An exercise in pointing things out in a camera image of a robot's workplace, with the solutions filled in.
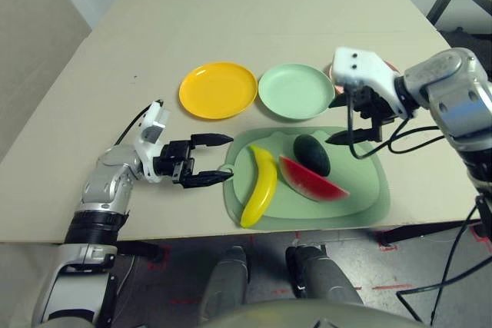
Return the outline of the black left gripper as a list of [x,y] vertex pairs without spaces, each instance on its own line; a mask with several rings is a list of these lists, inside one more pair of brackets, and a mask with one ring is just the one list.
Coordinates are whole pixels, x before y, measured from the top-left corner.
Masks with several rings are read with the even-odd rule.
[[190,140],[170,141],[153,158],[153,169],[159,177],[169,176],[183,188],[209,187],[233,177],[230,171],[201,171],[193,174],[194,158],[191,151],[197,146],[216,147],[232,142],[226,134],[192,134]]

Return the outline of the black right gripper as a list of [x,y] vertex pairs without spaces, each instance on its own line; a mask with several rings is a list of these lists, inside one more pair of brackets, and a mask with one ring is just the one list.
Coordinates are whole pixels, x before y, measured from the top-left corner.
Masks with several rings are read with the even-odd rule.
[[[338,94],[329,108],[339,107],[347,107],[347,130],[332,134],[325,140],[327,144],[348,146],[350,143],[378,142],[382,139],[382,127],[392,123],[397,117],[390,105],[371,88]],[[362,119],[369,119],[371,126],[367,129],[354,129],[355,113],[359,113]]]

